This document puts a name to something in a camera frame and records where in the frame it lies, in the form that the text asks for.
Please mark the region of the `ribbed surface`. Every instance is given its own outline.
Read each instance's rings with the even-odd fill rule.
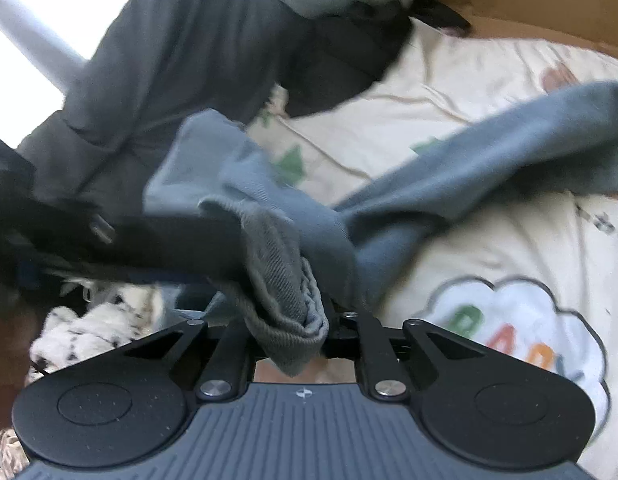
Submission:
[[[585,480],[573,464],[490,472],[445,454],[402,406],[373,402],[356,384],[252,384],[239,400],[199,410],[185,434],[146,462],[109,472],[36,464],[26,480]]]

